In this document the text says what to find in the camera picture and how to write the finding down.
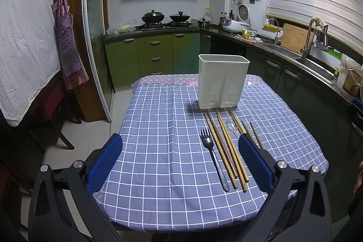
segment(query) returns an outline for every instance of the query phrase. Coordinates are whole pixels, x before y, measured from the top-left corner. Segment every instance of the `white rice cooker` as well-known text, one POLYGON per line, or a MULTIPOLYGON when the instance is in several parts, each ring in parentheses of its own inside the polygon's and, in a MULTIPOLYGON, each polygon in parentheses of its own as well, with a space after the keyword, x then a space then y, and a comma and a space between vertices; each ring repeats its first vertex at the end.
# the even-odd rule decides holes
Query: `white rice cooker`
POLYGON ((241 33, 243 30, 248 30, 249 27, 249 9, 246 5, 238 6, 238 21, 226 19, 223 23, 223 30, 233 33, 241 33))

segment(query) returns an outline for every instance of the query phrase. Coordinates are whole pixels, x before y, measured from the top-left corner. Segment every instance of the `fork handle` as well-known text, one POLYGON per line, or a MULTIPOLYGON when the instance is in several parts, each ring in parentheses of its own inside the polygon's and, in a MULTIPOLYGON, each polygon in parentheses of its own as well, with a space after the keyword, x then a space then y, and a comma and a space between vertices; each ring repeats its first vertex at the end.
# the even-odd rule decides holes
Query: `fork handle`
POLYGON ((222 167, 219 164, 219 161, 217 160, 216 154, 213 149, 209 150, 209 153, 211 154, 212 161, 214 163, 214 166, 217 169, 218 178, 222 184, 222 188, 228 192, 229 191, 229 185, 227 183, 227 179, 222 171, 222 167))

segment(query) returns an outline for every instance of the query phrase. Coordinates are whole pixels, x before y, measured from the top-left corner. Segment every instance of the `wooden cutting board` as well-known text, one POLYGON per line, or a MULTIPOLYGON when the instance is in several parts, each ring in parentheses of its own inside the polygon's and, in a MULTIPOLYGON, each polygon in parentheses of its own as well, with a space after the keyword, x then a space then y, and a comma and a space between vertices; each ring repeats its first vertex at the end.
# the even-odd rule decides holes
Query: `wooden cutting board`
MULTIPOLYGON (((284 34, 281 36, 281 46, 301 54, 304 48, 307 36, 307 30, 290 24, 284 24, 282 27, 284 34)), ((314 33, 310 33, 310 44, 313 41, 314 33)))

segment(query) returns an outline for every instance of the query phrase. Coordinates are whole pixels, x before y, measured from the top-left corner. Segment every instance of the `blue and white tablecloth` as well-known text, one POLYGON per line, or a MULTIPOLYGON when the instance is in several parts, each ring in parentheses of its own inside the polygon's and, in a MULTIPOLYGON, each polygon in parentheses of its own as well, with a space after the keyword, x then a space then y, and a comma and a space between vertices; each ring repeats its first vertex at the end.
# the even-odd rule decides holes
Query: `blue and white tablecloth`
MULTIPOLYGON (((197 103, 197 83, 139 85, 122 124, 123 151, 101 191, 94 194, 110 221, 146 232, 201 231, 252 219, 267 195, 250 181, 244 193, 224 192, 207 149, 198 136, 207 126, 197 103)), ((229 108, 220 108, 226 121, 229 108)), ((319 145, 286 103, 264 82, 245 83, 233 108, 252 121, 263 146, 276 160, 309 169, 328 162, 319 145)), ((215 110, 211 110, 221 132, 215 110)), ((237 145, 236 136, 230 132, 237 145)))

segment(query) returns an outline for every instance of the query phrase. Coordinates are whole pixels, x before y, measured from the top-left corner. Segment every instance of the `gooseneck faucet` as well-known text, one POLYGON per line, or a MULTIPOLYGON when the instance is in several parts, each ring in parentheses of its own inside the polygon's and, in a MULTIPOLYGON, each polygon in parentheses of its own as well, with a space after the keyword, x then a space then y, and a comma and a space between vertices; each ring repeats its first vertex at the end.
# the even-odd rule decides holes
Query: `gooseneck faucet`
POLYGON ((325 25, 325 22, 322 19, 318 18, 318 17, 312 18, 310 20, 309 28, 307 30, 307 37, 306 37, 305 46, 304 46, 304 48, 302 50, 302 56, 301 56, 302 59, 306 59, 309 56, 310 51, 311 51, 311 43, 309 44, 309 39, 310 39, 311 27, 312 27, 314 22, 315 22, 316 26, 319 26, 323 30, 323 33, 324 33, 324 47, 326 47, 327 43, 328 43, 328 37, 327 37, 328 25, 325 25))
POLYGON ((274 43, 274 46, 277 46, 277 33, 278 33, 278 27, 279 27, 278 20, 276 20, 275 18, 270 18, 270 19, 268 19, 267 24, 269 24, 271 20, 274 20, 277 23, 277 31, 276 31, 276 37, 275 37, 275 43, 274 43))

